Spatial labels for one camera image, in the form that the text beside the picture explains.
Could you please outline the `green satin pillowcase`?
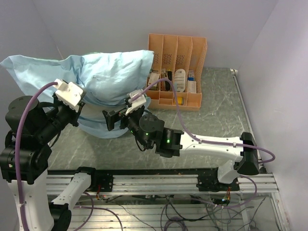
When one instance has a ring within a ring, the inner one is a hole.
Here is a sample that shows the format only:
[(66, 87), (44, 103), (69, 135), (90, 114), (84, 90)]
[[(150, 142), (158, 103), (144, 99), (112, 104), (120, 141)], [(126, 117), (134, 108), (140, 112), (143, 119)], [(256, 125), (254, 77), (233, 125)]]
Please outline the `green satin pillowcase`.
[(70, 55), (48, 60), (12, 55), (1, 62), (25, 95), (34, 95), (44, 85), (62, 79), (86, 91), (79, 128), (102, 139), (118, 138), (127, 132), (120, 123), (108, 131), (103, 111), (119, 110), (126, 97), (147, 83), (154, 60), (148, 50)]

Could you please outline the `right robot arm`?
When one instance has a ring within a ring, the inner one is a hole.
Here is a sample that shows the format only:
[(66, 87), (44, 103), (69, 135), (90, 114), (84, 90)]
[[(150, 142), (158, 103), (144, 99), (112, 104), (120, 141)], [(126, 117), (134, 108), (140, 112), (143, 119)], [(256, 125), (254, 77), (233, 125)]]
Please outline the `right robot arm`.
[(252, 135), (242, 133), (240, 137), (197, 137), (187, 131), (165, 127), (165, 122), (147, 111), (144, 106), (136, 110), (123, 108), (118, 111), (103, 111), (109, 131), (127, 128), (134, 136), (140, 151), (154, 149), (161, 157), (172, 158), (182, 154), (201, 154), (225, 158), (227, 162), (217, 169), (212, 178), (215, 189), (224, 190), (240, 175), (259, 174), (257, 151)]

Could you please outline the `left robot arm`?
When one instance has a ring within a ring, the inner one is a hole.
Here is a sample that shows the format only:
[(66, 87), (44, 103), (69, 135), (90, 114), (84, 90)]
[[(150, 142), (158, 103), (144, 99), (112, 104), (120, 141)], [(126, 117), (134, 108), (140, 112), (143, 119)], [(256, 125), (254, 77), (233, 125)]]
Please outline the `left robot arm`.
[(67, 125), (78, 126), (82, 107), (81, 102), (72, 109), (57, 98), (46, 103), (31, 96), (17, 98), (9, 105), (5, 119), (10, 131), (0, 155), (0, 168), (13, 193), (22, 231), (67, 230), (82, 193), (98, 186), (96, 170), (79, 167), (58, 197), (52, 201), (47, 197), (49, 142), (58, 139)]

